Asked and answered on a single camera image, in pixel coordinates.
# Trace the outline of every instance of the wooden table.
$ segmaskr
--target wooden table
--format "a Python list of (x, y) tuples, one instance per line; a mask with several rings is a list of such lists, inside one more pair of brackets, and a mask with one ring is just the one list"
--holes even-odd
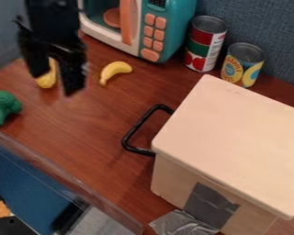
[[(154, 234), (148, 223), (175, 208), (150, 190), (154, 159), (124, 151), (120, 140), (153, 105), (177, 108), (201, 74), (185, 67), (181, 56), (157, 65), (89, 37), (85, 42), (89, 84), (73, 97), (63, 95), (61, 84), (40, 90), (21, 60), (0, 71), (0, 90), (15, 94), (24, 104), (22, 114), (10, 118), (0, 130), (52, 159), (142, 222), (147, 229), (144, 234)], [(99, 72), (114, 61), (128, 62), (134, 72), (116, 76), (107, 88), (98, 86)], [(276, 78), (261, 75), (252, 90), (294, 106), (294, 86)], [(155, 115), (133, 142), (149, 147), (167, 119)], [(268, 234), (294, 235), (294, 220), (279, 221)]]

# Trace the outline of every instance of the teal toy microwave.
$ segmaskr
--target teal toy microwave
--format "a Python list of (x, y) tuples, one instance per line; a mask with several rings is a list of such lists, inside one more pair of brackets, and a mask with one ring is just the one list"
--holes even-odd
[(84, 33), (161, 63), (184, 43), (197, 0), (79, 0), (78, 4)]

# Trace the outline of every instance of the toy banana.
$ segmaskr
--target toy banana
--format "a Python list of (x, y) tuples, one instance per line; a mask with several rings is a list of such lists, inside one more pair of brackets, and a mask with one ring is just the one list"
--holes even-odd
[(102, 86), (107, 85), (107, 81), (118, 73), (131, 73), (133, 69), (126, 62), (112, 62), (107, 65), (100, 74), (99, 84)]
[(58, 72), (56, 67), (56, 61), (50, 58), (49, 62), (50, 62), (50, 71), (36, 79), (37, 85), (45, 89), (52, 88), (56, 84), (56, 80), (57, 80)]

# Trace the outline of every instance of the fabric wall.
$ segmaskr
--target fabric wall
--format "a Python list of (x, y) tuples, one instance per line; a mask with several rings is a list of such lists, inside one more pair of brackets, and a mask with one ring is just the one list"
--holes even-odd
[(19, 0), (0, 0), (0, 68), (19, 56), (17, 26), (12, 22), (17, 15)]
[(198, 0), (198, 13), (223, 19), (226, 46), (257, 45), (266, 55), (264, 71), (294, 84), (294, 0)]

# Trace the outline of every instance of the tin can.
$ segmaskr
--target tin can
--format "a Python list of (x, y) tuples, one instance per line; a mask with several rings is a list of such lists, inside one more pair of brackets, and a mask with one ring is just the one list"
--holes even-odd
[(238, 42), (228, 49), (221, 78), (242, 87), (254, 85), (264, 64), (263, 51), (253, 44)]
[(199, 72), (212, 70), (216, 65), (227, 30), (226, 24), (219, 18), (210, 16), (193, 18), (187, 38), (185, 65)]

